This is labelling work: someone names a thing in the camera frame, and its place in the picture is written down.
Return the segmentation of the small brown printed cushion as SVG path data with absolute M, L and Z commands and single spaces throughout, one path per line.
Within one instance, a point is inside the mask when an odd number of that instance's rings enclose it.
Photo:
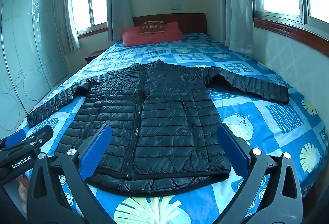
M 163 21 L 151 20 L 144 22 L 139 29 L 139 34 L 158 34 L 165 32 L 165 25 Z

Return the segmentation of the dark wooden nightstand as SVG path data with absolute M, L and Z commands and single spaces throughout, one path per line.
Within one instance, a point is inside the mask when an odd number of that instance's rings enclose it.
M 96 59 L 99 55 L 101 55 L 105 50 L 99 50 L 99 51 L 94 51 L 93 53 L 89 54 L 87 57 L 85 57 L 86 63 L 90 63 L 94 59 Z

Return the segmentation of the black quilted puffer jacket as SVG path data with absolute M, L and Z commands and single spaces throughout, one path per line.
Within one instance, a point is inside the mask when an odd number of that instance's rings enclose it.
M 55 152 L 79 147 L 107 124 L 113 137 L 87 183 L 119 195 L 174 195 L 230 175 L 216 138 L 221 119 L 209 93 L 216 87 L 289 103 L 288 88 L 279 84 L 158 60 L 83 79 L 30 112 L 27 122 L 34 127 L 83 96 Z

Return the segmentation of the wall socket plate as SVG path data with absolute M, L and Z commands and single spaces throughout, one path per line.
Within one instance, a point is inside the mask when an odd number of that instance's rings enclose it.
M 178 4 L 178 3 L 172 3 L 170 5 L 171 7 L 171 10 L 181 10 L 181 4 Z

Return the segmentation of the white curtain near wardrobe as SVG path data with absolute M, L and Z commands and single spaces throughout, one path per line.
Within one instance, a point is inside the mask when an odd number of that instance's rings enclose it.
M 80 49 L 78 33 L 75 26 L 73 14 L 73 0 L 64 0 L 65 28 L 68 40 L 67 52 L 73 52 Z

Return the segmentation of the white wardrobe with circles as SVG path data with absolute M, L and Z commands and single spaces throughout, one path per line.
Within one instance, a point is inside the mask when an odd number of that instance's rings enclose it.
M 67 76 L 55 0 L 1 0 L 1 137 Z

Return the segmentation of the blue patterned bed sheet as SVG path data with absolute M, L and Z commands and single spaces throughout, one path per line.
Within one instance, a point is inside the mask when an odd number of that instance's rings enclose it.
M 79 70 L 60 90 L 90 76 L 156 60 L 187 67 L 221 67 L 241 75 L 284 84 L 276 73 L 235 53 L 205 34 L 187 34 L 183 41 L 127 47 L 117 42 Z M 327 159 L 328 136 L 316 109 L 295 89 L 288 105 L 276 105 L 231 91 L 210 92 L 221 119 L 251 147 L 280 156 L 290 153 L 301 189 L 307 193 Z M 212 223 L 229 204 L 243 179 L 229 178 L 191 192 L 167 197 L 124 197 L 92 188 L 92 193 L 117 223 Z

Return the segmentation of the grey curtain right of bed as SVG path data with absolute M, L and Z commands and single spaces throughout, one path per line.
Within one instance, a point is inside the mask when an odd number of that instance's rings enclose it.
M 253 0 L 221 0 L 221 41 L 230 50 L 252 56 L 254 42 Z

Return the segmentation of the red pillow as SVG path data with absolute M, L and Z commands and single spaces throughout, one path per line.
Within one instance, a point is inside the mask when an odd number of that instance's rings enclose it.
M 146 44 L 173 42 L 184 40 L 178 23 L 172 22 L 164 24 L 164 32 L 145 33 L 140 32 L 141 27 L 131 27 L 122 32 L 123 46 L 140 46 Z

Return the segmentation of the dark wooden headboard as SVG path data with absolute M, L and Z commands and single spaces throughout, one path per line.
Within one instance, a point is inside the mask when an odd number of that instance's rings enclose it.
M 138 16 L 133 18 L 135 27 L 141 26 L 146 21 L 159 20 L 165 24 L 177 22 L 181 32 L 207 34 L 207 19 L 203 13 L 172 13 Z

